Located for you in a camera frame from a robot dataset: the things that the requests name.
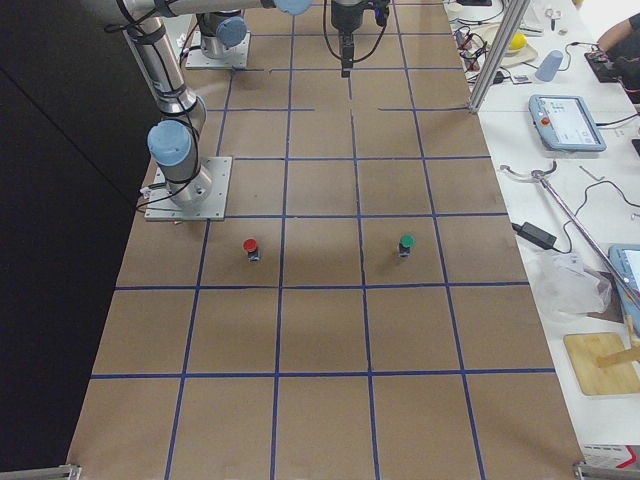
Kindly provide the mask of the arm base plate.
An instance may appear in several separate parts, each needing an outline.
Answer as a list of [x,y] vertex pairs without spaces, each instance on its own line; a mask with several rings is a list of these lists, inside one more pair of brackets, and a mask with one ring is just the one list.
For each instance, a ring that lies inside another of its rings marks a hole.
[[155,183],[148,205],[143,206],[144,219],[159,221],[222,221],[232,169],[231,157],[201,157],[199,174],[188,186],[167,183],[160,168],[156,169]]
[[226,47],[217,38],[202,38],[199,31],[189,47],[186,57],[187,69],[198,70],[244,70],[247,67],[251,33],[236,46]]

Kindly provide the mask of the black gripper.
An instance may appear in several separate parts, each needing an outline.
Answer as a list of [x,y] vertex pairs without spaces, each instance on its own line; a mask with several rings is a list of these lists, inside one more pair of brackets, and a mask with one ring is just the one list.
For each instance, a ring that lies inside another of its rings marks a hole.
[[[352,65],[360,63],[374,54],[387,28],[389,1],[332,1],[331,25],[337,30],[339,52],[329,47],[330,54],[341,62],[341,77],[348,79]],[[381,28],[372,49],[360,58],[355,57],[354,33],[362,26],[365,11],[372,11],[376,24]]]

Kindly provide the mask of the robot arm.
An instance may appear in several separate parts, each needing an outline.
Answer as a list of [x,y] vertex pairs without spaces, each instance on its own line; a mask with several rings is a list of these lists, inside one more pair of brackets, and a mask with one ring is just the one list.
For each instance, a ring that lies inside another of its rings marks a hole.
[[152,127],[147,145],[160,167],[168,194],[165,202],[183,211],[201,208],[213,179],[199,156],[199,136],[206,121],[204,101],[182,75],[163,19],[249,8],[277,8],[292,16],[309,1],[82,1],[80,5],[109,33],[122,31],[156,101],[163,120]]
[[[355,64],[369,59],[384,37],[390,14],[389,1],[324,1],[322,33],[327,50],[340,62],[342,78],[349,78]],[[364,13],[372,11],[379,34],[365,55],[357,58],[355,33],[362,26]],[[239,46],[249,33],[241,9],[199,13],[200,50],[212,58],[217,47],[229,50]]]

